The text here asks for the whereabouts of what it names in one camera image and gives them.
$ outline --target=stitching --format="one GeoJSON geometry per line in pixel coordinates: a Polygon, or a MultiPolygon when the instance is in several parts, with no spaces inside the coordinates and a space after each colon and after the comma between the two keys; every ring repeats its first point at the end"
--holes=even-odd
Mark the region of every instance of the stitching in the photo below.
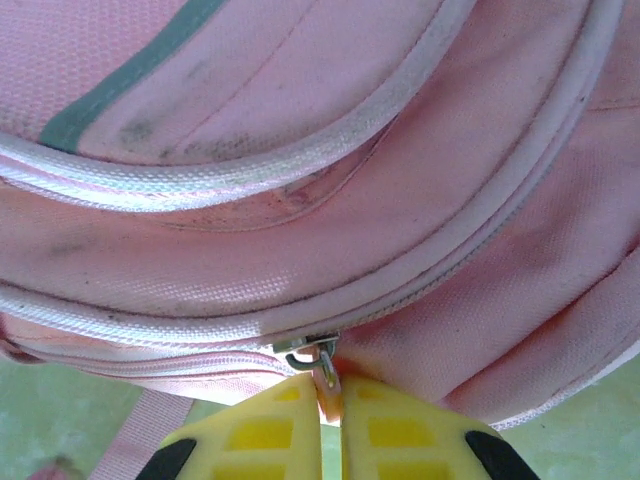
{"type": "MultiPolygon", "coordinates": [[[[212,5],[215,5],[215,4],[209,3],[209,4],[203,5],[201,7],[201,11],[197,15],[194,15],[194,17],[191,19],[191,21],[189,22],[189,26],[192,27],[193,25],[200,22],[205,16],[207,16],[208,12],[205,9],[206,7],[210,7],[212,5]]],[[[95,111],[98,109],[99,106],[104,105],[106,107],[107,105],[109,105],[114,99],[114,97],[116,97],[116,94],[118,93],[118,91],[120,91],[121,94],[125,93],[123,90],[129,89],[134,83],[138,82],[143,77],[145,72],[150,73],[150,70],[152,69],[153,65],[158,64],[159,61],[162,59],[162,57],[166,57],[172,50],[174,50],[176,45],[183,43],[184,41],[186,41],[187,38],[195,34],[195,31],[194,31],[191,33],[191,35],[189,35],[188,34],[189,31],[190,31],[189,28],[180,30],[178,35],[176,36],[176,38],[174,38],[172,42],[170,42],[163,49],[158,51],[154,56],[147,59],[147,61],[144,62],[142,65],[138,65],[133,71],[131,76],[123,79],[120,83],[118,83],[116,87],[113,87],[111,90],[107,91],[107,93],[100,100],[97,100],[91,106],[89,106],[88,110],[86,110],[80,117],[79,122],[74,122],[70,124],[70,128],[67,130],[67,133],[63,136],[63,142],[66,143],[69,140],[69,137],[71,137],[71,135],[75,135],[83,131],[86,127],[83,127],[82,124],[85,122],[87,117],[95,113],[95,111]]]]}
{"type": "Polygon", "coordinates": [[[615,110],[622,108],[633,108],[637,107],[640,104],[640,96],[633,95],[631,97],[620,97],[615,99],[602,100],[597,102],[592,108],[591,111],[598,110],[615,110]]]}
{"type": "Polygon", "coordinates": [[[224,110],[233,100],[235,100],[238,97],[238,95],[240,95],[240,93],[242,93],[246,89],[246,87],[260,74],[260,72],[262,72],[265,68],[267,68],[267,66],[271,63],[273,58],[276,56],[276,54],[282,49],[282,47],[284,47],[287,41],[291,38],[291,36],[293,35],[293,32],[298,28],[298,26],[300,26],[302,22],[304,22],[304,20],[309,16],[309,13],[311,13],[311,10],[313,10],[313,8],[317,4],[318,4],[318,0],[314,0],[314,2],[311,5],[309,5],[307,10],[300,16],[300,18],[295,23],[295,25],[291,27],[286,37],[283,38],[280,41],[280,43],[276,46],[276,48],[273,50],[273,52],[269,54],[269,56],[265,59],[262,65],[260,65],[256,69],[256,71],[247,80],[245,80],[245,82],[242,85],[240,85],[240,87],[233,93],[233,95],[231,95],[222,105],[220,105],[215,111],[207,115],[207,117],[204,120],[202,120],[200,123],[198,123],[189,133],[187,133],[184,137],[178,140],[178,142],[176,142],[176,145],[179,145],[182,142],[184,142],[193,133],[195,133],[198,129],[200,129],[200,127],[202,127],[204,124],[209,122],[214,116],[216,116],[218,113],[224,110]]]}

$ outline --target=seam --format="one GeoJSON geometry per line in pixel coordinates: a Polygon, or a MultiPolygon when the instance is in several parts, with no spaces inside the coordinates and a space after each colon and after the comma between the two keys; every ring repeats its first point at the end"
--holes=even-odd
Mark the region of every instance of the seam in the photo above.
{"type": "MultiPolygon", "coordinates": [[[[108,90],[106,92],[106,94],[102,98],[100,98],[99,100],[97,100],[93,104],[91,104],[88,107],[88,109],[85,110],[84,113],[80,116],[79,121],[70,124],[70,128],[67,129],[66,133],[62,137],[63,144],[67,143],[72,135],[81,134],[84,130],[86,130],[88,125],[84,125],[84,124],[86,123],[87,118],[93,116],[96,113],[96,111],[98,110],[98,107],[106,108],[109,104],[112,103],[114,98],[116,98],[118,96],[118,95],[116,95],[116,94],[118,94],[118,92],[120,92],[120,94],[124,93],[125,90],[128,90],[129,88],[131,88],[132,85],[134,85],[136,82],[138,82],[145,75],[145,73],[146,74],[150,74],[155,68],[157,68],[160,65],[160,62],[161,62],[163,57],[167,57],[176,48],[177,45],[184,43],[190,36],[194,35],[197,32],[197,30],[191,31],[191,28],[194,25],[196,25],[199,22],[201,22],[206,16],[210,15],[210,13],[212,13],[212,12],[209,12],[208,9],[211,8],[212,6],[215,6],[215,5],[216,5],[215,2],[211,2],[211,3],[207,2],[205,4],[202,4],[202,6],[200,7],[200,12],[198,12],[196,15],[194,15],[191,18],[191,20],[189,21],[189,23],[188,23],[189,28],[184,28],[182,30],[179,30],[177,36],[173,39],[173,41],[171,41],[169,44],[165,45],[164,48],[159,50],[155,55],[153,55],[150,58],[148,58],[144,62],[144,64],[142,64],[142,65],[139,64],[137,67],[135,67],[134,71],[132,72],[132,74],[130,76],[128,76],[127,78],[124,78],[116,86],[114,86],[113,88],[108,90]]],[[[180,12],[178,11],[177,14],[174,15],[172,20],[174,20],[176,18],[176,16],[179,15],[179,13],[180,12]]],[[[116,69],[110,75],[113,75],[113,74],[117,73],[118,70],[123,68],[128,62],[132,61],[135,58],[135,55],[140,54],[140,52],[142,52],[144,50],[144,48],[148,48],[149,45],[161,33],[162,33],[162,31],[160,31],[145,47],[143,47],[142,50],[140,50],[136,54],[134,54],[134,56],[132,58],[130,58],[127,62],[125,62],[122,66],[120,66],[118,69],[116,69]]],[[[110,75],[107,75],[107,77],[105,77],[102,80],[102,82],[106,81],[109,78],[110,75]]],[[[100,87],[100,83],[98,85],[96,85],[96,87],[94,87],[86,95],[90,95],[91,92],[93,92],[93,91],[95,91],[95,89],[99,88],[100,87]]],[[[64,115],[65,111],[66,111],[66,109],[63,110],[60,114],[64,115]]],[[[56,120],[56,118],[58,118],[58,115],[56,115],[53,119],[51,119],[50,122],[47,125],[50,125],[52,121],[56,120]]]]}
{"type": "Polygon", "coordinates": [[[218,113],[220,113],[222,110],[224,110],[233,100],[235,100],[236,98],[238,98],[238,96],[245,91],[246,87],[265,69],[267,68],[267,66],[269,66],[269,64],[273,61],[274,57],[276,56],[276,54],[282,49],[282,47],[284,47],[284,45],[291,39],[291,37],[293,36],[293,32],[295,32],[295,30],[300,26],[300,24],[302,24],[306,18],[309,16],[309,13],[311,13],[311,11],[314,9],[314,7],[318,4],[318,0],[314,0],[313,3],[311,5],[309,5],[309,7],[307,8],[307,10],[300,16],[300,18],[298,19],[298,21],[295,23],[295,25],[293,25],[293,27],[291,27],[291,29],[289,30],[289,32],[287,33],[287,35],[280,41],[280,43],[276,46],[276,48],[273,50],[273,52],[271,52],[269,54],[269,56],[264,60],[264,62],[262,62],[262,65],[260,65],[256,71],[248,78],[244,81],[244,83],[242,85],[240,85],[240,87],[233,93],[233,95],[231,95],[222,105],[220,105],[216,110],[214,110],[213,112],[211,112],[209,115],[207,115],[207,117],[202,120],[200,123],[198,123],[194,128],[191,129],[191,131],[189,133],[187,133],[184,137],[182,137],[180,140],[178,140],[175,145],[179,145],[181,143],[183,143],[184,141],[186,141],[191,135],[193,135],[197,130],[200,129],[200,127],[202,127],[203,125],[205,125],[206,123],[208,123],[213,117],[215,117],[218,113]]]}

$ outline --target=green floor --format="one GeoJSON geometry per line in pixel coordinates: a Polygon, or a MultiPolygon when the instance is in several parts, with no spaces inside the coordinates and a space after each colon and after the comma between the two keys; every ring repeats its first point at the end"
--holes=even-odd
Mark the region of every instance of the green floor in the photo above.
{"type": "MultiPolygon", "coordinates": [[[[0,479],[25,479],[58,455],[89,473],[139,393],[59,366],[0,363],[0,479]]],[[[216,408],[197,403],[189,420],[216,408]]],[[[339,430],[323,435],[325,478],[338,479],[339,430]]],[[[640,357],[504,436],[542,480],[640,479],[640,357]]]]}

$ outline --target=pink backpack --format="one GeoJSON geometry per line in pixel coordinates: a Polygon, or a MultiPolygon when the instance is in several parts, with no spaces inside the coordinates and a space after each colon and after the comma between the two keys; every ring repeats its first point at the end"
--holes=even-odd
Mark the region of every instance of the pink backpack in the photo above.
{"type": "Polygon", "coordinates": [[[2,2],[2,352],[231,404],[319,343],[531,418],[640,349],[639,29],[639,0],[2,2]]]}

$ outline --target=dirt stain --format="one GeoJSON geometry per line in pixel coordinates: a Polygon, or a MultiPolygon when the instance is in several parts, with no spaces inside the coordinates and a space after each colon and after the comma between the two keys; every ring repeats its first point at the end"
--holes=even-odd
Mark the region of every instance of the dirt stain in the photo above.
{"type": "Polygon", "coordinates": [[[150,120],[133,120],[124,126],[118,138],[124,146],[131,146],[145,141],[153,133],[150,120]]]}

